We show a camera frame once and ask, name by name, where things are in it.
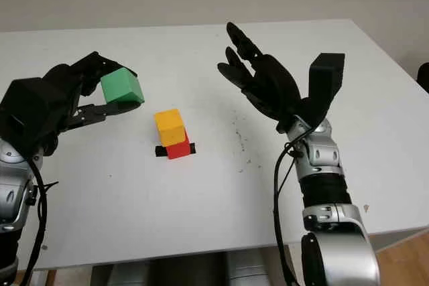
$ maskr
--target table surface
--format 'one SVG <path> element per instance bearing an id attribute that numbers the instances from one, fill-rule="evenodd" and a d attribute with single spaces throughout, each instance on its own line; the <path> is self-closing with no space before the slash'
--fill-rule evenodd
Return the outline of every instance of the table surface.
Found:
<path id="1" fill-rule="evenodd" d="M 346 54 L 328 119 L 352 200 L 371 234 L 426 226 L 429 96 L 352 21 L 240 26 L 294 75 L 302 95 L 320 52 Z M 217 72 L 229 44 L 224 25 L 0 34 L 1 96 L 14 78 L 43 76 L 97 50 L 136 71 L 146 99 L 136 111 L 62 134 L 45 158 L 45 182 L 60 184 L 48 194 L 47 249 L 38 268 L 274 244 L 273 166 L 286 136 Z M 81 99 L 89 102 L 104 103 L 100 87 Z M 196 155 L 155 157 L 154 113 L 171 108 L 180 109 Z M 280 209 L 285 243 L 299 241 L 295 173 Z M 34 208 L 21 238 L 21 268 L 37 226 Z"/>

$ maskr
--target dirt speck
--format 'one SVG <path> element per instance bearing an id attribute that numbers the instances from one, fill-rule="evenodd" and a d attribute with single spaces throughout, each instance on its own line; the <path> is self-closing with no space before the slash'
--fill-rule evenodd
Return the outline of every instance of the dirt speck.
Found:
<path id="1" fill-rule="evenodd" d="M 244 152 L 244 143 L 243 143 L 243 138 L 239 132 L 238 129 L 235 129 L 235 134 L 237 134 L 237 136 L 239 137 L 239 141 L 240 141 L 240 145 L 241 145 L 241 152 Z"/>

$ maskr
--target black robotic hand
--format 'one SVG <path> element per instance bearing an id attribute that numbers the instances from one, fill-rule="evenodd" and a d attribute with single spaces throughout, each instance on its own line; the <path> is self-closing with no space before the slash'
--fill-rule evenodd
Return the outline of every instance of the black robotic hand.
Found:
<path id="1" fill-rule="evenodd" d="M 292 75 L 273 56 L 262 54 L 256 45 L 233 23 L 227 32 L 237 53 L 227 47 L 228 64 L 218 69 L 241 89 L 254 107 L 267 117 L 279 121 L 277 130 L 287 132 L 294 117 L 300 117 L 309 127 L 316 127 L 326 116 L 330 103 L 341 87 L 344 54 L 320 54 L 310 67 L 308 97 L 301 98 Z M 252 75 L 240 60 L 251 63 Z"/>
<path id="2" fill-rule="evenodd" d="M 27 285 L 31 277 L 46 229 L 46 192 L 52 186 L 43 183 L 40 168 L 43 156 L 57 148 L 59 134 L 140 106 L 140 100 L 78 106 L 80 96 L 91 95 L 102 77 L 123 67 L 93 52 L 70 66 L 53 67 L 42 78 L 14 80 L 7 89 L 0 102 L 0 285 L 10 285 L 15 279 L 18 241 L 39 192 L 39 228 L 21 284 Z M 129 77 L 137 78 L 127 71 Z"/>

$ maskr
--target robotic arm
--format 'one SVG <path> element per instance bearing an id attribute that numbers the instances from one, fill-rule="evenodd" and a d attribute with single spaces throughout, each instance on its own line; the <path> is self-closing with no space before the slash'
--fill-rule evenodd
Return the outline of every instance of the robotic arm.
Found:
<path id="1" fill-rule="evenodd" d="M 122 67 L 93 52 L 71 66 L 53 67 L 43 78 L 14 80 L 7 89 L 0 103 L 0 285 L 15 279 L 18 240 L 40 191 L 40 227 L 22 285 L 37 261 L 46 227 L 46 188 L 39 169 L 43 156 L 56 150 L 59 134 L 140 106 L 110 102 L 78 107 L 80 95 L 91 95 L 101 77 Z"/>
<path id="2" fill-rule="evenodd" d="M 286 264 L 278 210 L 282 188 L 278 188 L 278 171 L 283 157 L 290 154 L 304 195 L 304 227 L 309 231 L 301 242 L 306 285 L 380 285 L 377 259 L 359 210 L 347 193 L 339 149 L 325 119 L 341 87 L 345 55 L 320 54 L 310 67 L 308 97 L 301 98 L 292 75 L 274 57 L 262 54 L 233 23 L 228 23 L 227 32 L 239 56 L 228 47 L 228 64 L 218 64 L 219 71 L 257 110 L 278 121 L 277 131 L 287 133 L 290 140 L 274 175 L 274 225 L 286 283 L 298 284 Z M 250 62 L 254 75 L 239 57 Z"/>

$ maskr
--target stacked blocks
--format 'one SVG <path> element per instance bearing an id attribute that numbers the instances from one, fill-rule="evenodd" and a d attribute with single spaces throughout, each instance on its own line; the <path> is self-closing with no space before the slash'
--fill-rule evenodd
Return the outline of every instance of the stacked blocks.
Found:
<path id="1" fill-rule="evenodd" d="M 156 147 L 157 156 L 167 155 L 168 159 L 175 159 L 195 153 L 178 109 L 156 113 L 155 122 L 162 143 L 162 147 Z"/>
<path id="2" fill-rule="evenodd" d="M 106 103 L 145 101 L 139 80 L 125 67 L 103 76 L 101 86 Z"/>

